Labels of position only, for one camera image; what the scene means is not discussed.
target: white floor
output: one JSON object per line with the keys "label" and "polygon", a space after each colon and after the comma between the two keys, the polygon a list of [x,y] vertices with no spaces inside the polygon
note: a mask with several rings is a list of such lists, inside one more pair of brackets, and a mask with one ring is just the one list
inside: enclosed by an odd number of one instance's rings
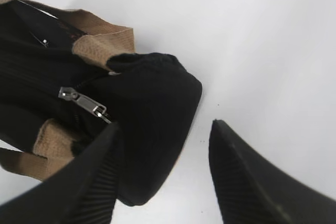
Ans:
{"label": "white floor", "polygon": [[[118,203],[113,223],[222,223],[207,159],[215,118],[279,168],[336,199],[334,0],[36,1],[134,27],[138,52],[174,54],[204,85],[172,174],[147,205]],[[2,202],[36,183],[0,176]]]}

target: tan strap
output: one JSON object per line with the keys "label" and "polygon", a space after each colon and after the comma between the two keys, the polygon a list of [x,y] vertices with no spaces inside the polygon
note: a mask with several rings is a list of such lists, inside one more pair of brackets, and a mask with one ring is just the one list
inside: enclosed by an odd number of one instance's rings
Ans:
{"label": "tan strap", "polygon": [[[0,0],[0,4],[10,1],[12,0]],[[25,2],[86,32],[88,35],[74,43],[72,52],[88,64],[113,71],[106,66],[109,58],[123,53],[135,53],[132,28],[110,24],[82,9],[60,10],[34,1],[25,0]]]}
{"label": "tan strap", "polygon": [[10,173],[45,180],[66,166],[72,158],[45,158],[0,148],[0,165]]}

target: bag handle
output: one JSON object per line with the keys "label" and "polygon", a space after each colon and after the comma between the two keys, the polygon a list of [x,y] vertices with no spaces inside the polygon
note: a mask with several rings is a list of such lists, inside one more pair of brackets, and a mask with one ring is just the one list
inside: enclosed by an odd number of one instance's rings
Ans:
{"label": "bag handle", "polygon": [[0,148],[0,166],[14,174],[46,180],[66,166],[72,158],[42,157],[26,152]]}

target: metal zipper pull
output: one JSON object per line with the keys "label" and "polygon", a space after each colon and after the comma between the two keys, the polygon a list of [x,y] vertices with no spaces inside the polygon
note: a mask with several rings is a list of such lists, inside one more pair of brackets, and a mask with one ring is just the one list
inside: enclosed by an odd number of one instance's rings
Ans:
{"label": "metal zipper pull", "polygon": [[92,115],[95,115],[98,118],[102,118],[107,123],[111,123],[110,116],[106,112],[107,108],[104,105],[96,102],[86,95],[78,93],[73,88],[61,87],[58,97],[66,101],[73,101],[75,104],[90,112]]}

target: white surface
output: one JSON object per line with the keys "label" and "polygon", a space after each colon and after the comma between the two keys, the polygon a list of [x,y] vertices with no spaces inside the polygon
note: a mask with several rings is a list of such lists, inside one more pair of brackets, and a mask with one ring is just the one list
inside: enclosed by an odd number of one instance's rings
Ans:
{"label": "white surface", "polygon": [[113,223],[222,223],[207,159],[215,118],[336,199],[334,0],[38,1],[134,27],[138,52],[175,54],[204,85],[171,176],[145,206],[118,203]]}

